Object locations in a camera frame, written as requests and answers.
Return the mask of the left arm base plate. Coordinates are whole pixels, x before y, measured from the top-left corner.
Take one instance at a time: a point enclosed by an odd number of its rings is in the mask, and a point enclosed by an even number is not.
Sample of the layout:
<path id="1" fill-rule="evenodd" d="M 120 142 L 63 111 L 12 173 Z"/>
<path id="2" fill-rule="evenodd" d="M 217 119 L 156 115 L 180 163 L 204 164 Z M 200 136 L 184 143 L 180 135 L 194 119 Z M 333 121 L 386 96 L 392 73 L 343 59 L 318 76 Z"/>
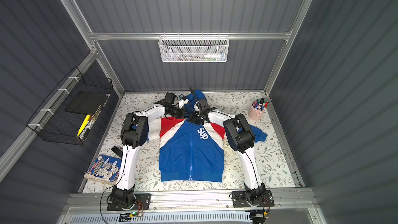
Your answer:
<path id="1" fill-rule="evenodd" d="M 151 194 L 134 194 L 131 199 L 124 199 L 123 197 L 116 197 L 110 194 L 107 197 L 107 211 L 146 211 L 149 210 L 151 201 Z"/>

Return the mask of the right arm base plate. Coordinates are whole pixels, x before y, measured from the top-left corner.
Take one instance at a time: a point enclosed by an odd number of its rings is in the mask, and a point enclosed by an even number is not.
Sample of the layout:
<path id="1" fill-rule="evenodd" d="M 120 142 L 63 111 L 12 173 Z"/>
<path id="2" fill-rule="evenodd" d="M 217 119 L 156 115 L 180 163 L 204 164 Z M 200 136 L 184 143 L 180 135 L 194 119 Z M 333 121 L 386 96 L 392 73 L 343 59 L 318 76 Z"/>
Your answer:
<path id="1" fill-rule="evenodd" d="M 233 201 L 234 208 L 242 207 L 274 207 L 275 202 L 270 190 L 267 190 L 260 200 L 256 204 L 250 204 L 246 199 L 245 191 L 233 191 L 229 194 L 230 199 Z"/>

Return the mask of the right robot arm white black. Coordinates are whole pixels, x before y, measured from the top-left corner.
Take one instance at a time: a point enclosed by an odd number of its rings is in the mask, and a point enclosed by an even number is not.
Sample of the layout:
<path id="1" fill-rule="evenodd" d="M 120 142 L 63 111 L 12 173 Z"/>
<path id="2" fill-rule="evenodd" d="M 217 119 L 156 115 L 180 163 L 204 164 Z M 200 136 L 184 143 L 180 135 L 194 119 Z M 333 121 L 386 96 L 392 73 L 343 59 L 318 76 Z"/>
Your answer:
<path id="1" fill-rule="evenodd" d="M 205 114 L 191 114 L 188 118 L 195 124 L 215 123 L 224 127 L 230 147 L 237 153 L 244 172 L 245 198 L 251 206 L 261 204 L 266 187 L 258 173 L 255 161 L 255 134 L 243 114 L 234 117 L 211 111 Z"/>

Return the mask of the blue red white jacket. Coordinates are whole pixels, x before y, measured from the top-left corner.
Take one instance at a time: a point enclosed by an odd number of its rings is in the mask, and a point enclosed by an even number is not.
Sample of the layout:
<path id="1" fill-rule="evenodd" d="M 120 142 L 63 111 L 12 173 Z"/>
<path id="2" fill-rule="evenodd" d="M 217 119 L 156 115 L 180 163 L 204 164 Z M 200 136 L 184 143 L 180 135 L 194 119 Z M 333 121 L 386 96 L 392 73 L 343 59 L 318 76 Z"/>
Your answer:
<path id="1" fill-rule="evenodd" d="M 255 143 L 267 134 L 250 126 Z M 149 124 L 150 140 L 160 139 L 159 170 L 162 181 L 193 180 L 220 183 L 224 172 L 224 127 L 215 123 L 195 125 L 188 118 L 158 118 Z"/>

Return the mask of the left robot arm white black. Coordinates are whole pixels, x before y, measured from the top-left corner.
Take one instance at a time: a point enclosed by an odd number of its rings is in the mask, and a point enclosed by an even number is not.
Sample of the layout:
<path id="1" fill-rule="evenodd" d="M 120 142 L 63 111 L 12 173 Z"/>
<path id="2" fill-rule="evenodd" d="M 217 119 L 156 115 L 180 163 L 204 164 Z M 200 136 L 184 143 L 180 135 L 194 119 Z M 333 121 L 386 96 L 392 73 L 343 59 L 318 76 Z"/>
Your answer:
<path id="1" fill-rule="evenodd" d="M 119 177 L 109 195 L 109 203 L 123 209 L 134 206 L 136 202 L 134 196 L 135 171 L 138 156 L 148 139 L 149 124 L 163 115 L 184 119 L 186 110 L 173 106 L 155 105 L 143 112 L 127 114 L 120 134 L 123 150 Z"/>

